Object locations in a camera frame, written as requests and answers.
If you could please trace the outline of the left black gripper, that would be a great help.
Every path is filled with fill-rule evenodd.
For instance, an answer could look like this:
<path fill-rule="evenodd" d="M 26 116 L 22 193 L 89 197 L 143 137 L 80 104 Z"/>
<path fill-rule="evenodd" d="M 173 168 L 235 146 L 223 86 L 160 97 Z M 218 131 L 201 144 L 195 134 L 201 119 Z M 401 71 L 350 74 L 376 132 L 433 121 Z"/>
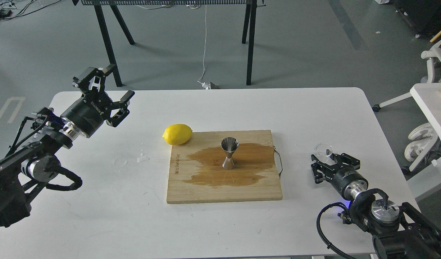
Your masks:
<path fill-rule="evenodd" d="M 88 67 L 79 78 L 73 77 L 72 86 L 83 95 L 61 114 L 61 118 L 73 123 L 86 138 L 91 137 L 104 120 L 107 125 L 117 127 L 129 114 L 128 106 L 134 91 L 127 91 L 120 101 L 115 102 L 105 92 L 105 79 L 115 69 L 116 64 L 109 64 L 106 68 Z M 118 112 L 110 117 L 112 110 Z"/>

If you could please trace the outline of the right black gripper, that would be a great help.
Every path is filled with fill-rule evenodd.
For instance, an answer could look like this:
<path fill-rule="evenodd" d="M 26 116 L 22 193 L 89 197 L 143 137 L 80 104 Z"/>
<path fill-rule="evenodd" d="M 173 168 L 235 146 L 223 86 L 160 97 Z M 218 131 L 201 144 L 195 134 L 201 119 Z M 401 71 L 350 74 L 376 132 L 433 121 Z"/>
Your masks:
<path fill-rule="evenodd" d="M 368 181 L 356 171 L 360 169 L 360 161 L 345 153 L 332 154 L 330 158 L 335 164 L 323 163 L 311 154 L 315 184 L 328 181 L 343 199 L 354 201 L 360 193 L 368 189 Z"/>

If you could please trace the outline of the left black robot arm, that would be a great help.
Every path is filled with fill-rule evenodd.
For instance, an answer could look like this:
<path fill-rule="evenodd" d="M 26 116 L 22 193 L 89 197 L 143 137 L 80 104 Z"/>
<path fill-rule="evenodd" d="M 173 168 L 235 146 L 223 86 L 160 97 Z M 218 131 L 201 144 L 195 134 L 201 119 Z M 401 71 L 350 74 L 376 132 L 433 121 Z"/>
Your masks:
<path fill-rule="evenodd" d="M 78 136 L 91 137 L 104 122 L 116 127 L 127 117 L 135 93 L 127 91 L 119 101 L 112 101 L 104 90 L 106 77 L 116 71 L 116 64 L 89 67 L 73 78 L 81 98 L 60 116 L 51 108 L 42 108 L 34 118 L 23 119 L 7 155 L 0 160 L 0 227 L 28 217 L 31 202 L 44 188 L 73 191 L 81 187 L 81 178 L 62 167 L 55 153 L 62 147 L 71 148 Z"/>

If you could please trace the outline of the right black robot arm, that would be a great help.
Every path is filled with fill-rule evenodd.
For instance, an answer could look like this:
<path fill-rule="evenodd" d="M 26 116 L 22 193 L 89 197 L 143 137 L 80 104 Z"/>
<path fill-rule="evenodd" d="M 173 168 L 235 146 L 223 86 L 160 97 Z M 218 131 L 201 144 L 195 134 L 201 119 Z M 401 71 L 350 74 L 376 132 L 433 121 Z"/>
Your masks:
<path fill-rule="evenodd" d="M 329 204 L 317 216 L 317 232 L 328 249 L 351 258 L 326 238 L 320 225 L 322 214 L 337 206 L 342 208 L 338 216 L 344 224 L 355 224 L 372 235 L 378 258 L 441 259 L 441 230 L 410 203 L 397 205 L 383 190 L 370 189 L 367 179 L 358 173 L 358 159 L 348 154 L 331 154 L 332 165 L 320 161 L 314 154 L 311 159 L 315 183 L 329 182 L 349 201 L 349 206 L 342 202 Z"/>

